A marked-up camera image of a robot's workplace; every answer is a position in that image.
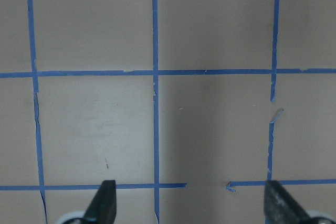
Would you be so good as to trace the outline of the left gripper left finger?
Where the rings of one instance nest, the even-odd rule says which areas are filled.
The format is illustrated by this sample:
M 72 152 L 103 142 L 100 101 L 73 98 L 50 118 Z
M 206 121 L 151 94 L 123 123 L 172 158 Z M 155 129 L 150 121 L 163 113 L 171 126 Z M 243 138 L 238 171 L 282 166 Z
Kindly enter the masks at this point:
M 84 223 L 113 224 L 116 218 L 116 181 L 104 180 L 86 209 Z

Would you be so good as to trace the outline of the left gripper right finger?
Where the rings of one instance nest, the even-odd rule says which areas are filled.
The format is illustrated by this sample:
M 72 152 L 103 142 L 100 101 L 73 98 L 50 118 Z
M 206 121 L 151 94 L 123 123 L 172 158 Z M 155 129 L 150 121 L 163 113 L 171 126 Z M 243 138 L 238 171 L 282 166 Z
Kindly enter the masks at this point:
M 265 181 L 264 214 L 268 223 L 305 223 L 308 213 L 276 180 Z

